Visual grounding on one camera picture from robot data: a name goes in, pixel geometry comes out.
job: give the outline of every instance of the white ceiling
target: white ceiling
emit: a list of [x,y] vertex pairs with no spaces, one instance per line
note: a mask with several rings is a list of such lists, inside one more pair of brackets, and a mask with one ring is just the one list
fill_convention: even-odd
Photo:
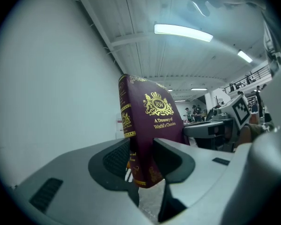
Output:
[[[210,16],[187,9],[189,0],[80,0],[124,73],[172,88],[175,100],[193,100],[265,60],[263,20],[258,9],[209,7]],[[181,25],[214,36],[208,43],[154,34],[155,23]],[[237,56],[241,49],[253,63]]]

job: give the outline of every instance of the ceiling light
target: ceiling light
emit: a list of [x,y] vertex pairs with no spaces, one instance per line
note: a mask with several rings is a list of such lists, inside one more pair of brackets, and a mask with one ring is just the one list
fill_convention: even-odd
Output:
[[205,91],[207,88],[192,88],[193,91]]
[[206,42],[210,42],[211,39],[213,38],[212,35],[199,30],[182,27],[182,26],[176,26],[176,25],[168,25],[168,24],[155,24],[154,33],[184,36],[184,37],[203,40]]
[[245,54],[241,50],[238,52],[238,56],[240,56],[241,58],[245,59],[247,62],[252,62],[253,61],[247,54]]

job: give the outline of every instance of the red book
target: red book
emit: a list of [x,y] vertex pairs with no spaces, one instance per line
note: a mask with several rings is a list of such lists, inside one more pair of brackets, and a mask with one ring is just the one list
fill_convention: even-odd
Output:
[[189,145],[183,136],[183,121],[168,89],[156,82],[124,74],[118,89],[124,136],[130,138],[133,180],[149,188],[163,179],[152,158],[153,139]]

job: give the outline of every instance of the gold crest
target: gold crest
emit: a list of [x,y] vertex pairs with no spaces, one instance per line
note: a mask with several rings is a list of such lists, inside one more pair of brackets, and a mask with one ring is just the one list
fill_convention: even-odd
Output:
[[145,82],[146,79],[136,76],[130,76],[130,83],[134,83],[134,81]]
[[162,100],[161,95],[156,92],[151,92],[152,98],[145,94],[146,100],[143,100],[146,114],[151,115],[172,115],[174,111],[167,99]]
[[128,116],[128,113],[122,113],[122,123],[123,123],[123,128],[126,128],[128,125],[131,124],[130,121],[130,116]]

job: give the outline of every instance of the ceiling beam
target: ceiling beam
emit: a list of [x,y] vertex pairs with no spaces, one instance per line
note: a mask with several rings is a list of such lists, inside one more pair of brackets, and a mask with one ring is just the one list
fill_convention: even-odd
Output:
[[150,39],[159,39],[160,36],[156,35],[153,32],[148,33],[136,33],[136,34],[130,34],[125,36],[116,37],[112,42],[111,45],[116,47],[120,45],[125,45],[128,43],[138,43],[142,41],[148,41]]
[[225,79],[221,78],[213,78],[213,77],[194,77],[194,76],[169,76],[169,77],[148,77],[147,79],[163,83],[163,82],[169,82],[169,81],[190,81],[190,82],[201,82],[201,83],[225,83]]
[[104,42],[106,43],[108,49],[110,50],[110,52],[112,53],[113,57],[117,61],[119,67],[122,70],[122,72],[123,73],[127,73],[127,70],[126,70],[124,64],[119,59],[116,51],[114,51],[114,46],[111,44],[107,34],[105,33],[104,28],[103,28],[102,24],[100,23],[99,18],[96,15],[95,11],[93,10],[93,7],[92,7],[91,3],[89,2],[89,0],[80,0],[80,1],[81,1],[82,5],[84,6],[85,10],[87,11],[87,13],[89,14],[90,18],[94,22],[94,25],[98,29],[102,39],[104,40]]

